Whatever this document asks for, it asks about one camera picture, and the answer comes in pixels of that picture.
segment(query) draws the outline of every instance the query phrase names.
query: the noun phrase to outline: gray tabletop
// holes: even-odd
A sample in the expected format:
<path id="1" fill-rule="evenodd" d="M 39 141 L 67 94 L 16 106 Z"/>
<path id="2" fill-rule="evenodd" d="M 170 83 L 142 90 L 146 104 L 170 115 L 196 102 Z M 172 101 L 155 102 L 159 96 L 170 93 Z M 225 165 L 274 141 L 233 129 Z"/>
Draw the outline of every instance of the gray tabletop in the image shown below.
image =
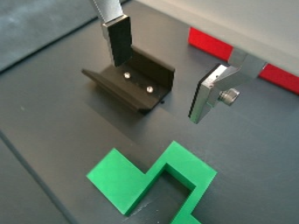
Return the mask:
<path id="1" fill-rule="evenodd" d="M 68 223 L 2 140 L 0 179 L 0 223 Z"/>
<path id="2" fill-rule="evenodd" d="M 239 88 L 200 124 L 188 120 L 198 81 L 220 61 L 188 46 L 188 25 L 128 3 L 135 45 L 176 68 L 172 92 L 132 112 L 80 73 L 110 64 L 99 23 L 0 76 L 3 137 L 72 223 L 170 223 L 188 195 L 164 174 L 126 217 L 86 178 L 112 148 L 146 172 L 178 141 L 219 172 L 194 216 L 202 223 L 297 223 L 299 98 L 265 80 Z"/>

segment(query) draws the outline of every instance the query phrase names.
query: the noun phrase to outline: red panel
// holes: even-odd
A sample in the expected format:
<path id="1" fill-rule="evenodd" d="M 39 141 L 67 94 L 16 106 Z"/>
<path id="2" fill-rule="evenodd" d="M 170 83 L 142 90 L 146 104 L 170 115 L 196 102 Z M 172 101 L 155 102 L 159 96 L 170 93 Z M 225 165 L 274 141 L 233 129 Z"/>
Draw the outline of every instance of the red panel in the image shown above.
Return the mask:
<path id="1" fill-rule="evenodd" d="M 229 61 L 233 46 L 194 28 L 191 28 L 190 32 L 190 44 L 222 60 Z M 299 77 L 286 72 L 279 67 L 269 64 L 259 77 L 299 95 Z"/>

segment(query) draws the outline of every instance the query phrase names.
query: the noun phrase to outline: white surface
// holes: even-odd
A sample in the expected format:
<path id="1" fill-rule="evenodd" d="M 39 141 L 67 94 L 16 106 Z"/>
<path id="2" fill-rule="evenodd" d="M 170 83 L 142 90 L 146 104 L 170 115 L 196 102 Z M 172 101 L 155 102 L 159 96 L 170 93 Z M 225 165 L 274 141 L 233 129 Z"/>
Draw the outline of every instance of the white surface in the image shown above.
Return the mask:
<path id="1" fill-rule="evenodd" d="M 298 0 L 136 0 L 299 76 Z"/>

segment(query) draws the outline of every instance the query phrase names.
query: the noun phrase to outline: green block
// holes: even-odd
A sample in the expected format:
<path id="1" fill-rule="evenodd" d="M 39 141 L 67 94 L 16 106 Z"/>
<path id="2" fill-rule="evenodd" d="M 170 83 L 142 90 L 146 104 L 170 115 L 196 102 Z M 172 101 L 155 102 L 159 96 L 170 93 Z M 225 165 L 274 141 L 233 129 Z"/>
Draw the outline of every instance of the green block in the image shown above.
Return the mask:
<path id="1" fill-rule="evenodd" d="M 170 172 L 191 190 L 191 195 L 172 219 L 172 224 L 200 224 L 192 217 L 192 210 L 216 172 L 176 142 L 171 143 L 147 173 L 143 173 L 123 154 L 114 149 L 87 176 L 119 212 L 130 215 L 164 171 Z"/>

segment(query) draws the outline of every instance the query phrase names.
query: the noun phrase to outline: bolt head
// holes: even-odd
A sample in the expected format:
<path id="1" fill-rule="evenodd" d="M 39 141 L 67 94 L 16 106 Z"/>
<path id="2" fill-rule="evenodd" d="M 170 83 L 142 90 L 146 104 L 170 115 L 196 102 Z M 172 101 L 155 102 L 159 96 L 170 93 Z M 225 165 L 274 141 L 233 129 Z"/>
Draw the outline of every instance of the bolt head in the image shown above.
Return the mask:
<path id="1" fill-rule="evenodd" d="M 154 87 L 147 87 L 146 91 L 148 94 L 151 94 L 155 91 L 155 89 L 154 89 Z"/>
<path id="2" fill-rule="evenodd" d="M 124 73 L 126 79 L 128 80 L 131 78 L 131 73 Z"/>
<path id="3" fill-rule="evenodd" d="M 233 105 L 235 100 L 239 98 L 239 91 L 235 88 L 220 93 L 219 100 L 225 102 L 229 106 Z"/>

